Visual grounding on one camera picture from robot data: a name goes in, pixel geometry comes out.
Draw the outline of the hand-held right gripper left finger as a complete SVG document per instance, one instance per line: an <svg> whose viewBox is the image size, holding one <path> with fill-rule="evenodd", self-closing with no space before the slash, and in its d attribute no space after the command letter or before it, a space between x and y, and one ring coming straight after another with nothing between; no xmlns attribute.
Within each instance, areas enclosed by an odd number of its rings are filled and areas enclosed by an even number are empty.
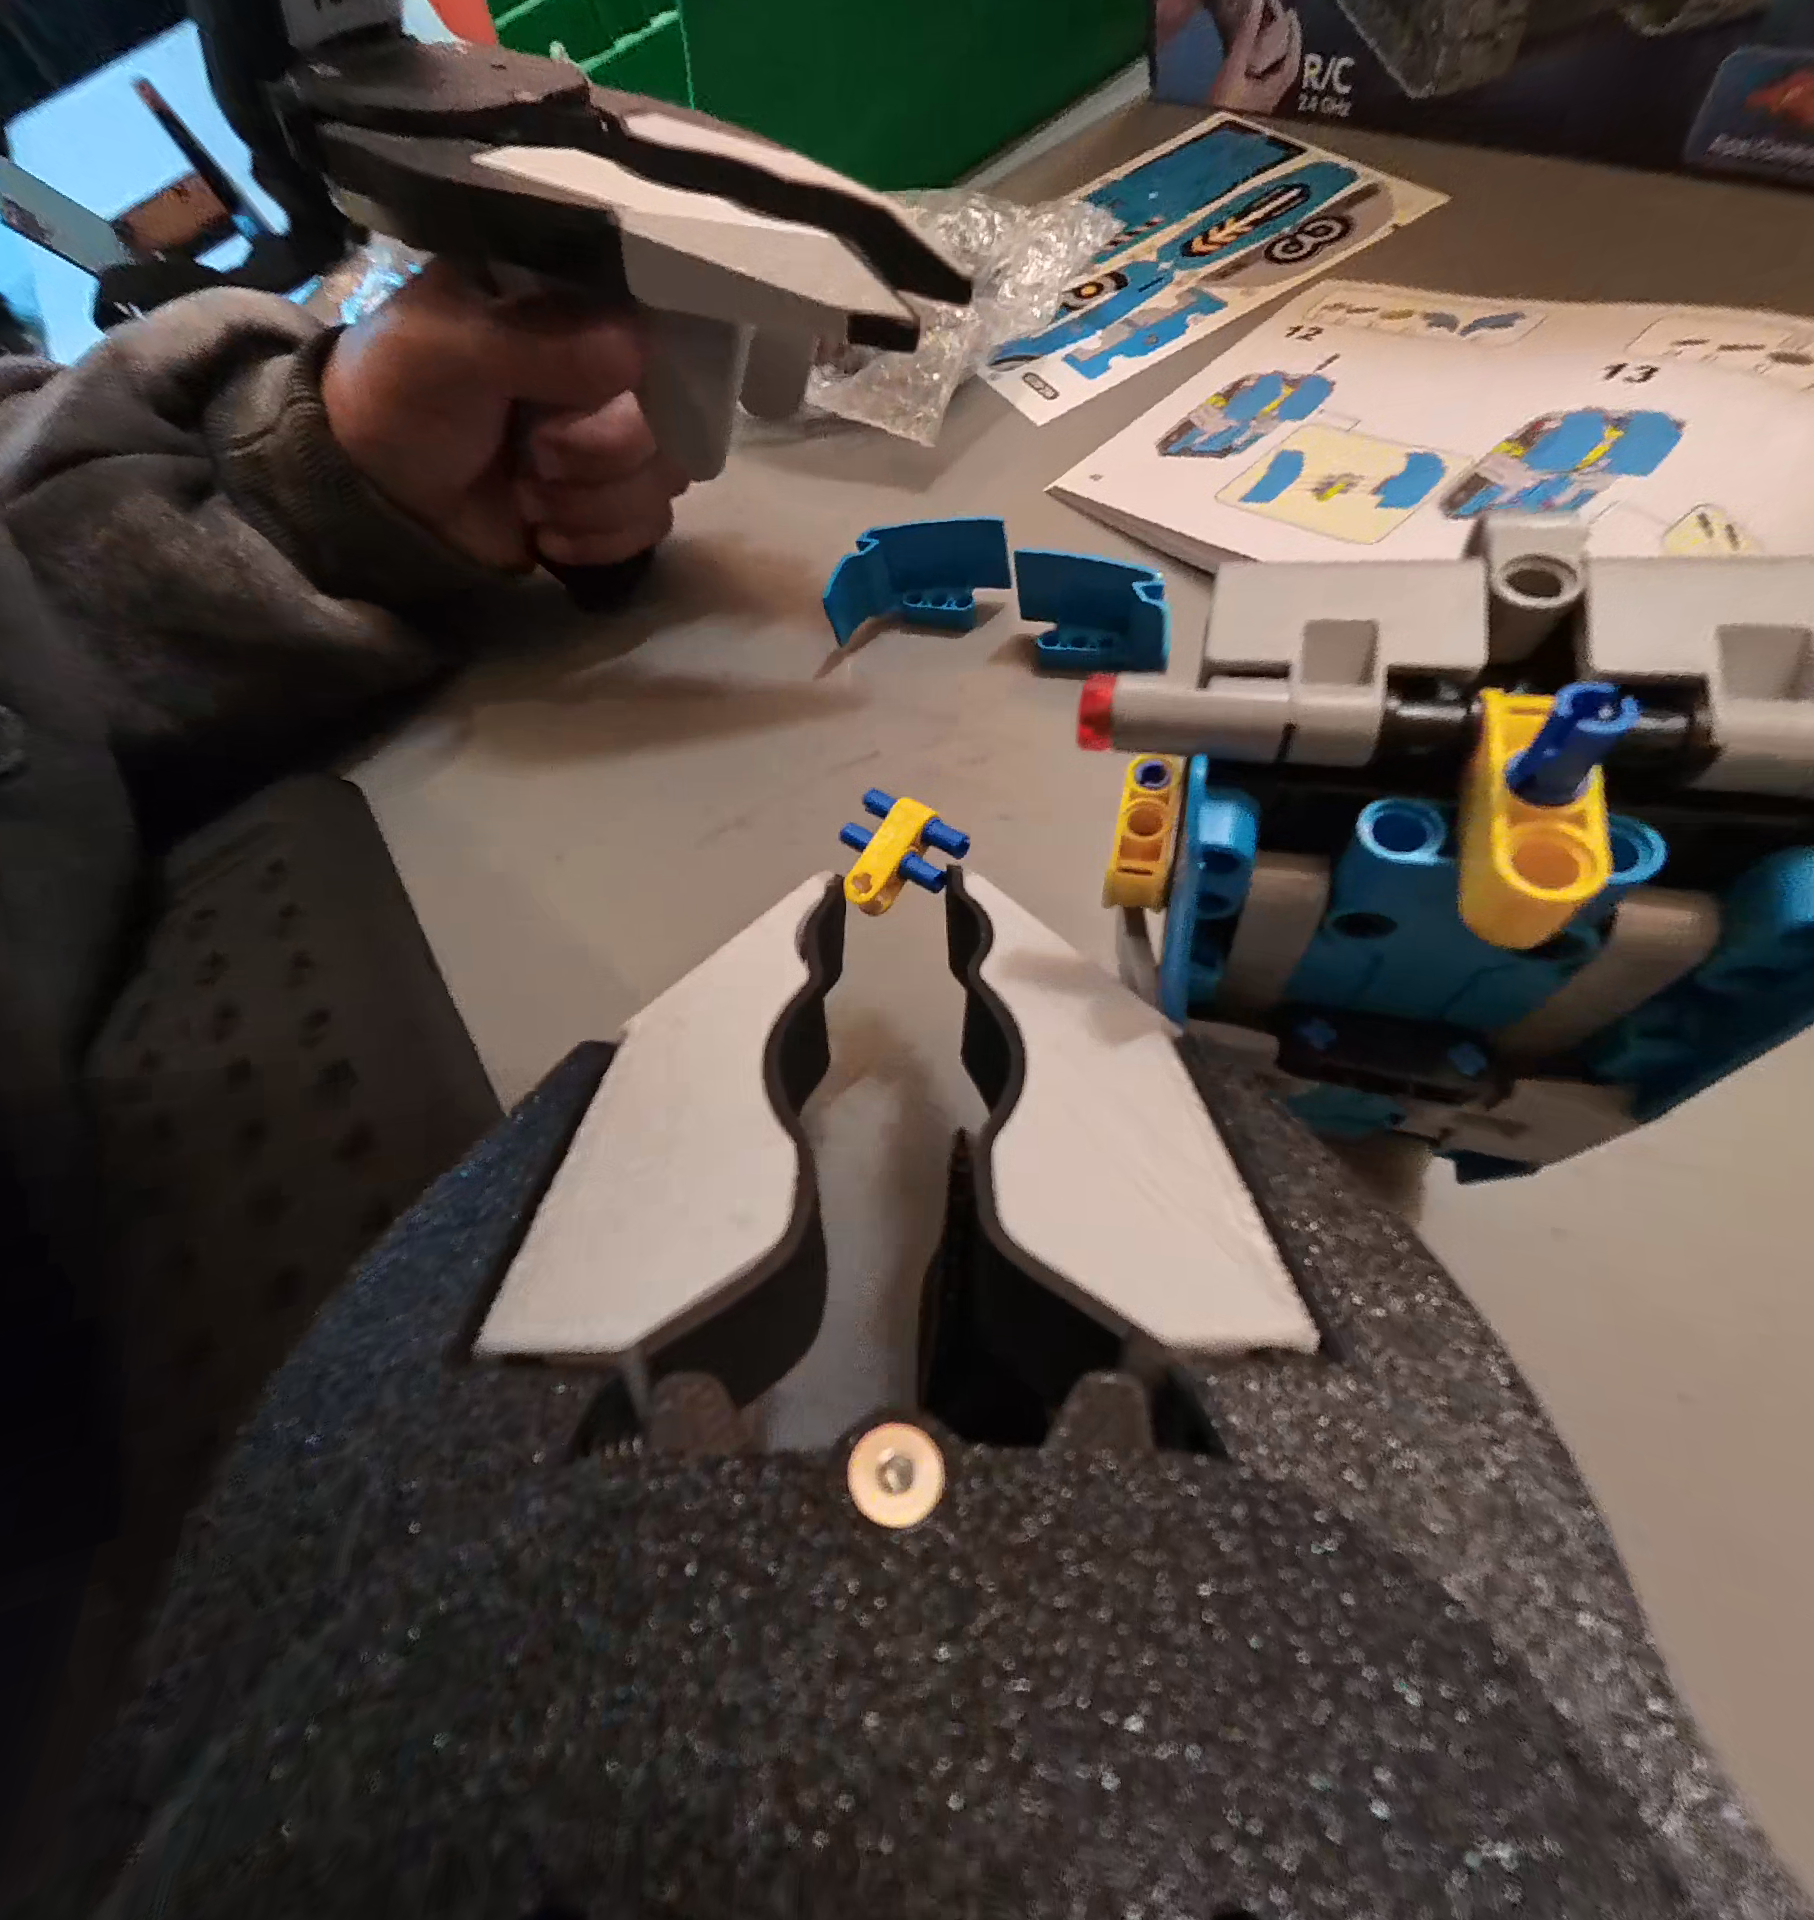
<svg viewBox="0 0 1814 1920"><path fill-rule="evenodd" d="M820 1171L801 1125L845 965L836 873L786 893L636 1013L481 1316L473 1356L668 1377L756 1406L824 1325Z"/></svg>

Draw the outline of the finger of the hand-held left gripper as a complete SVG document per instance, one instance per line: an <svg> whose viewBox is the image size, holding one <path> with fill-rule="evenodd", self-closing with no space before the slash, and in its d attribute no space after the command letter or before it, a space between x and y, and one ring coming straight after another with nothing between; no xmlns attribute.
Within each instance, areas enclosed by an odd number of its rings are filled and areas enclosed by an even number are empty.
<svg viewBox="0 0 1814 1920"><path fill-rule="evenodd" d="M831 349L913 351L920 308L845 240L820 227L721 206L618 218L633 298L657 314L748 327Z"/></svg>
<svg viewBox="0 0 1814 1920"><path fill-rule="evenodd" d="M478 159L483 176L526 201L604 213L618 236L624 212L721 218L725 205L820 227L913 303L969 301L969 275L859 179L690 109L610 95L601 109L607 131L596 138L498 146Z"/></svg>

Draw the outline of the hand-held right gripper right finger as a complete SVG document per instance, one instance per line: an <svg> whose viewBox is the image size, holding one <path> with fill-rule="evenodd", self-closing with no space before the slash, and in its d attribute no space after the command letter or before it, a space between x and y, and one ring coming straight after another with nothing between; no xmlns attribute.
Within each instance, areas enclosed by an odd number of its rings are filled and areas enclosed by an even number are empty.
<svg viewBox="0 0 1814 1920"><path fill-rule="evenodd" d="M1315 1355L1321 1326L1171 1021L983 875L949 883L945 925L991 1246L1158 1359Z"/></svg>

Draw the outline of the blue curved panel piece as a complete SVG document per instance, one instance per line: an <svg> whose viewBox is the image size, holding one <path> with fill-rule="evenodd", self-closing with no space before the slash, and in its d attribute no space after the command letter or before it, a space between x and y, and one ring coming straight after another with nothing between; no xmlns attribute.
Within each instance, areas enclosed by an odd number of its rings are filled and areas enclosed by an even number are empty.
<svg viewBox="0 0 1814 1920"><path fill-rule="evenodd" d="M1161 570L1109 559L1023 547L1014 552L1018 614L1039 626L1040 674L1162 674L1171 618Z"/></svg>
<svg viewBox="0 0 1814 1920"><path fill-rule="evenodd" d="M967 634L976 594L1012 583L1007 526L999 517L873 526L830 573L824 617L843 650L873 622Z"/></svg>

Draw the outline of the yellow connector with blue pin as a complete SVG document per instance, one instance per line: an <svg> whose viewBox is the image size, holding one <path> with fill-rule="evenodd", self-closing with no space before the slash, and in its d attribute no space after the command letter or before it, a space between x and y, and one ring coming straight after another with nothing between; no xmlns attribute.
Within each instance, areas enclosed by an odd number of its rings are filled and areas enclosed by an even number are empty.
<svg viewBox="0 0 1814 1920"><path fill-rule="evenodd" d="M863 794L863 810L877 822L873 835L887 846L899 845L901 859L913 854L921 861L963 861L972 849L967 832L940 818L931 805L908 796L891 796L877 787Z"/></svg>

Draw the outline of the person's left forearm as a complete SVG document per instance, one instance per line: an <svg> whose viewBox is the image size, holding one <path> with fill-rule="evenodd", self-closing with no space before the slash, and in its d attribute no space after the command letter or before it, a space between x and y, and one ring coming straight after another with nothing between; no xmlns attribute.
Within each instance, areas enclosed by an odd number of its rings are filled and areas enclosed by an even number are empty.
<svg viewBox="0 0 1814 1920"><path fill-rule="evenodd" d="M223 293L0 358L0 700L153 780L286 762L449 673L444 600L483 576L350 463L332 346Z"/></svg>

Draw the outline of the grey desk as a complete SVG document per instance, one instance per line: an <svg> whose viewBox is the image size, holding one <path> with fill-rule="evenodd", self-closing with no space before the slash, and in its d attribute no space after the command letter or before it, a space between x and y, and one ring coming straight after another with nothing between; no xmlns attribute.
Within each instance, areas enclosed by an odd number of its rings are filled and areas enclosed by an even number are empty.
<svg viewBox="0 0 1814 1920"><path fill-rule="evenodd" d="M1670 301L1814 319L1814 194L1321 131L1450 196L1350 275L1475 296ZM820 594L872 524L1003 517L1111 552L1045 495L1258 318L1035 426L969 382L938 447L743 429L632 606L541 585L505 641L351 770L503 1107L814 872L868 787L934 802L972 868L1111 968L1111 756L1074 744L1016 613L836 655ZM805 1109L824 1176L824 1334L769 1404L810 1446L911 1374L945 1155L981 1103L924 895L855 916ZM1418 1148L1357 1163L1499 1332L1610 1516L1726 1772L1814 1895L1814 1030L1630 1138L1458 1187Z"/></svg>

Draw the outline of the person's left hand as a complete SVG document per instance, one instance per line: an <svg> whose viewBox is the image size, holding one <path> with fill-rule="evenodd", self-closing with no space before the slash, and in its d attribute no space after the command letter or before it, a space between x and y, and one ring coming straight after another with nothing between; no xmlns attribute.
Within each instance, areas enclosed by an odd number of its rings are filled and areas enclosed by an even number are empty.
<svg viewBox="0 0 1814 1920"><path fill-rule="evenodd" d="M327 355L327 424L396 507L500 570L633 562L690 480L640 408L653 335L627 308L418 271Z"/></svg>

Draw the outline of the clear plastic parts bag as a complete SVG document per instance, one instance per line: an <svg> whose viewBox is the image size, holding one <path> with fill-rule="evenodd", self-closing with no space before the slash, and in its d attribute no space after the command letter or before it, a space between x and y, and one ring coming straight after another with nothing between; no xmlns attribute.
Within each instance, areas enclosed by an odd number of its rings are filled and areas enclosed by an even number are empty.
<svg viewBox="0 0 1814 1920"><path fill-rule="evenodd" d="M809 377L805 420L845 420L931 447L959 389L991 351L1048 323L1062 295L1122 224L1074 199L1016 205L967 188L892 196L920 236L972 280L963 306L917 301L913 351L839 349Z"/></svg>
<svg viewBox="0 0 1814 1920"><path fill-rule="evenodd" d="M327 327L362 323L429 264L429 252L410 248L392 236L372 235L365 245L317 278L304 308Z"/></svg>

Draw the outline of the green storage bin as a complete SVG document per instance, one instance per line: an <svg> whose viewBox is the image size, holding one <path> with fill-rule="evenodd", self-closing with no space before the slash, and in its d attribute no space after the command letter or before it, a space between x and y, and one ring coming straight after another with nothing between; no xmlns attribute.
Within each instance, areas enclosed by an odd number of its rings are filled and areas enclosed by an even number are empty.
<svg viewBox="0 0 1814 1920"><path fill-rule="evenodd" d="M490 2L503 46L872 188L966 179L1144 58L1148 2Z"/></svg>

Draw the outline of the grey blue toy robot build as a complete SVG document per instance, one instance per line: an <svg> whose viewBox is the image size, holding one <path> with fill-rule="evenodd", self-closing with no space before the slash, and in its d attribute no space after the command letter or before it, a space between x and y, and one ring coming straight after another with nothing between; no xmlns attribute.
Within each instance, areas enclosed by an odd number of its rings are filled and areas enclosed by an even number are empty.
<svg viewBox="0 0 1814 1920"><path fill-rule="evenodd" d="M1249 562L1194 684L1098 674L1108 902L1167 1020L1325 1138L1565 1162L1814 1028L1814 559Z"/></svg>

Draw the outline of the black perforated chair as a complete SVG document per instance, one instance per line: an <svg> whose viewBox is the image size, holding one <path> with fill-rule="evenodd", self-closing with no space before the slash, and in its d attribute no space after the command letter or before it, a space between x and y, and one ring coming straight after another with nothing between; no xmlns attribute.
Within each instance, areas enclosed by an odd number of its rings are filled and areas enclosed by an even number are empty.
<svg viewBox="0 0 1814 1920"><path fill-rule="evenodd" d="M87 1092L130 1433L199 1468L502 1103L354 781L256 796L151 901Z"/></svg>

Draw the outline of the blue sticker sheet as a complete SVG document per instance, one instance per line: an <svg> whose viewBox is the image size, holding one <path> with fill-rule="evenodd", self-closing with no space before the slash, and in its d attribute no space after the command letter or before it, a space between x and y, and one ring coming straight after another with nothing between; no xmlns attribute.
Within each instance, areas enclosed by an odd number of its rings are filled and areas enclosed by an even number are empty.
<svg viewBox="0 0 1814 1920"><path fill-rule="evenodd" d="M1092 181L1117 224L1058 308L991 349L985 384L1062 420L1446 206L1414 179L1216 112Z"/></svg>

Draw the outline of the instruction booklet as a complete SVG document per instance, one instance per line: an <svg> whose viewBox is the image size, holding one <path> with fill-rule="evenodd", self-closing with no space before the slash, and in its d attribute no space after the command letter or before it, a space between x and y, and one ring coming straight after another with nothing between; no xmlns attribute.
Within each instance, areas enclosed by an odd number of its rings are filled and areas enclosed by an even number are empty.
<svg viewBox="0 0 1814 1920"><path fill-rule="evenodd" d="M1814 559L1814 319L1336 280L1049 494L1209 570L1458 560L1487 517L1605 559Z"/></svg>

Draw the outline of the toy robot kit box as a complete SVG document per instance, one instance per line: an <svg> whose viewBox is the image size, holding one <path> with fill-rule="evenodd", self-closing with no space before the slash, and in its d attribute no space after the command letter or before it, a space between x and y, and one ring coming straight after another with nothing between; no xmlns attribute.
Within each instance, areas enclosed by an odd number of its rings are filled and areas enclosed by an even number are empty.
<svg viewBox="0 0 1814 1920"><path fill-rule="evenodd" d="M1161 2L1161 102L1814 191L1814 2Z"/></svg>

